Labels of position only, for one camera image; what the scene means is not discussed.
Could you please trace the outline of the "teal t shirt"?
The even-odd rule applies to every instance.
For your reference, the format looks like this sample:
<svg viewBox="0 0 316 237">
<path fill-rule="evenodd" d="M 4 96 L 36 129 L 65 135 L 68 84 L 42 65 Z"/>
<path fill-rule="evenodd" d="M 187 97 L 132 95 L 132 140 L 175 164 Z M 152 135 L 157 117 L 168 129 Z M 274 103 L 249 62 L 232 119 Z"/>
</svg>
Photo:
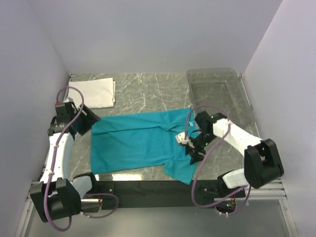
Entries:
<svg viewBox="0 0 316 237">
<path fill-rule="evenodd" d="M 92 126 L 90 165 L 95 174 L 163 166 L 163 172 L 190 184 L 196 164 L 176 135 L 196 129 L 190 108 L 107 116 Z"/>
</svg>

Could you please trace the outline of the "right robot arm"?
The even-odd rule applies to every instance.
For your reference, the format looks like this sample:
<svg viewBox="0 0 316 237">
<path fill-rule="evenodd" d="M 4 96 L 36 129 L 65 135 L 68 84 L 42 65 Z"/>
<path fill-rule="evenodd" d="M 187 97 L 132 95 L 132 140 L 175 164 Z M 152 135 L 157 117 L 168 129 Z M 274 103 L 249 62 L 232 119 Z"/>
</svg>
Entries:
<svg viewBox="0 0 316 237">
<path fill-rule="evenodd" d="M 178 144 L 185 147 L 185 153 L 191 156 L 191 165 L 203 161 L 205 147 L 215 138 L 222 138 L 244 158 L 243 168 L 218 176 L 215 191 L 219 197 L 228 197 L 242 186 L 258 189 L 284 175 L 277 145 L 272 139 L 263 140 L 246 132 L 222 113 L 210 116 L 202 111 L 196 115 L 195 122 L 199 127 L 196 138 L 185 132 L 176 137 Z"/>
</svg>

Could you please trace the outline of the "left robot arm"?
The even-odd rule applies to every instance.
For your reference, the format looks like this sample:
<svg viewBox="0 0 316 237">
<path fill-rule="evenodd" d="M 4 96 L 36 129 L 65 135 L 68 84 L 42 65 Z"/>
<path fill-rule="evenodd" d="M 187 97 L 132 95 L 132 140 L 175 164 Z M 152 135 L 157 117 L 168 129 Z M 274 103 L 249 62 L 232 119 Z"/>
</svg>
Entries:
<svg viewBox="0 0 316 237">
<path fill-rule="evenodd" d="M 38 184 L 31 186 L 30 197 L 40 219 L 46 223 L 45 212 L 52 220 L 77 215 L 81 212 L 81 199 L 94 198 L 99 192 L 93 173 L 77 175 L 69 179 L 68 167 L 75 135 L 84 135 L 100 121 L 86 105 L 80 111 L 73 102 L 56 103 L 56 116 L 47 131 L 49 151 L 46 166 Z"/>
</svg>

